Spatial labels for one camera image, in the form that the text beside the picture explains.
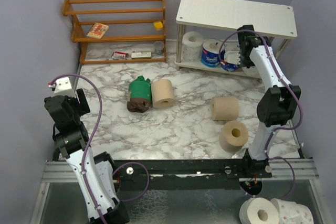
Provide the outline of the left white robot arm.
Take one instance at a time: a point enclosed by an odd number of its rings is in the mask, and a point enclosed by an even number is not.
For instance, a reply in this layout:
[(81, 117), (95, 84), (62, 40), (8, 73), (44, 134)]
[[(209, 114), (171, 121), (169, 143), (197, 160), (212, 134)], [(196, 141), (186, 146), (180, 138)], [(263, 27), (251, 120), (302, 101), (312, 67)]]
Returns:
[(116, 166), (107, 152), (93, 155), (88, 131), (80, 119), (90, 112), (83, 90), (78, 89), (79, 95), (73, 89), (53, 89), (53, 92), (44, 103), (54, 121), (54, 130), (58, 131), (52, 136), (55, 149), (75, 174), (86, 202), (89, 223), (128, 223), (128, 212), (113, 184)]

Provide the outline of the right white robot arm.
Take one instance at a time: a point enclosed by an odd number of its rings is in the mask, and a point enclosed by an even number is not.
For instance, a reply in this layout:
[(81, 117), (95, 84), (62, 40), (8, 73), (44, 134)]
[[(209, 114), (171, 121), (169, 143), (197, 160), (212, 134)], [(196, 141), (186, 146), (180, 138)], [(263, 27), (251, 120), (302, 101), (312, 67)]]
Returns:
[(246, 177), (254, 177), (260, 171), (257, 161), (268, 159), (268, 152), (278, 131), (289, 130), (286, 124), (296, 112), (301, 96), (299, 86), (285, 77), (273, 54), (271, 42), (254, 31), (253, 25), (237, 29), (240, 63), (243, 67), (256, 67), (265, 87), (265, 94), (257, 105), (258, 130), (248, 149), (251, 159), (241, 164)]

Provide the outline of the blue roll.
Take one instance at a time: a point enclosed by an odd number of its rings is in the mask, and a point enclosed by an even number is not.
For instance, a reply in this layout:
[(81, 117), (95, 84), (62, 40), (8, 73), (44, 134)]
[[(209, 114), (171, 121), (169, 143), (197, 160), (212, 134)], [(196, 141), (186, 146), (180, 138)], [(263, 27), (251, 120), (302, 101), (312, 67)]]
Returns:
[(222, 42), (217, 39), (208, 39), (203, 43), (201, 63), (207, 67), (215, 68), (220, 64), (220, 60), (224, 56), (224, 47), (219, 54)]
[(225, 60), (225, 55), (240, 57), (239, 45), (235, 42), (226, 42), (224, 45), (224, 51), (221, 54), (220, 66), (227, 72), (234, 72), (239, 68), (239, 64), (233, 64)]

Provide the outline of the white plain paper roll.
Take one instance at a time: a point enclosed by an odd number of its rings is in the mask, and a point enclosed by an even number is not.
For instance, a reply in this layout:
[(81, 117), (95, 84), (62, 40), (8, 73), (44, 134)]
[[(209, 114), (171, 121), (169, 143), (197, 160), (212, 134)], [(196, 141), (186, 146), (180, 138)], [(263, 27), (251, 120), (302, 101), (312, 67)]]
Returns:
[(182, 38), (182, 58), (189, 62), (200, 60), (203, 41), (203, 36), (199, 32), (185, 33)]

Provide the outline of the pink dotted paper roll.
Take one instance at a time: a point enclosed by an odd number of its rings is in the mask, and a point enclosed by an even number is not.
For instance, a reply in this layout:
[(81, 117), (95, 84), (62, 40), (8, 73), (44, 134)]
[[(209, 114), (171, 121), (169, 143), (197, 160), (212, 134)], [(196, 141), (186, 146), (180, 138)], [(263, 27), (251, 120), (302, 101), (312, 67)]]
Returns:
[(252, 67), (242, 67), (243, 72), (250, 77), (260, 78), (259, 72), (255, 66)]

